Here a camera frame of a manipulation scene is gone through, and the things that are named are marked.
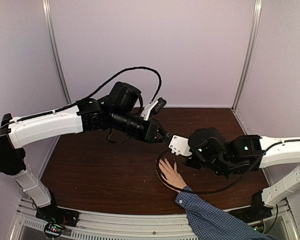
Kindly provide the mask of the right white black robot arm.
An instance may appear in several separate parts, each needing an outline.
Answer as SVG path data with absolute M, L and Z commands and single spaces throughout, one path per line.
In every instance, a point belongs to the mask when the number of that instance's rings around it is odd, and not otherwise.
M 207 168 L 218 176 L 239 174 L 271 166 L 296 164 L 277 183 L 255 193 L 246 210 L 249 220 L 258 220 L 266 208 L 273 208 L 282 199 L 300 189 L 300 137 L 268 137 L 241 135 L 226 141 L 216 128 L 200 128 L 188 138 L 190 156 L 184 165 L 194 169 Z

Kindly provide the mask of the blue checked shirt forearm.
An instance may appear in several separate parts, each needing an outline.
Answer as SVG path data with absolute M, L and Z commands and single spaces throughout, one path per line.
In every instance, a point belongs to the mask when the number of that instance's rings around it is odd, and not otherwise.
M 185 187 L 175 203 L 185 210 L 188 224 L 200 240 L 276 240 L 275 236 L 254 230 L 247 223 L 209 204 Z

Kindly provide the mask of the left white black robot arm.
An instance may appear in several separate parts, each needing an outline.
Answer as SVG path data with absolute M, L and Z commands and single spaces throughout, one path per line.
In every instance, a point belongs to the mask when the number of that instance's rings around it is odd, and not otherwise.
M 24 146 L 51 137 L 115 129 L 145 143 L 161 143 L 166 131 L 152 118 L 166 105 L 158 98 L 133 113 L 142 101 L 136 87 L 116 82 L 110 93 L 100 99 L 86 98 L 74 105 L 25 117 L 5 114 L 0 127 L 0 172 L 11 176 L 51 222 L 62 218 L 53 203 L 52 193 L 26 167 Z

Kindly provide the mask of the pale hand with long nails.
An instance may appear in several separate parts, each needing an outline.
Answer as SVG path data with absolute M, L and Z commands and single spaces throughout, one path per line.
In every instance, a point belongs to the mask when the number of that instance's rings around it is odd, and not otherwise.
M 187 184 L 183 177 L 178 173 L 177 163 L 174 162 L 172 166 L 168 159 L 164 158 L 160 159 L 158 164 L 161 171 L 160 175 L 166 181 L 164 185 L 179 194 L 181 192 L 180 189 L 184 189 Z

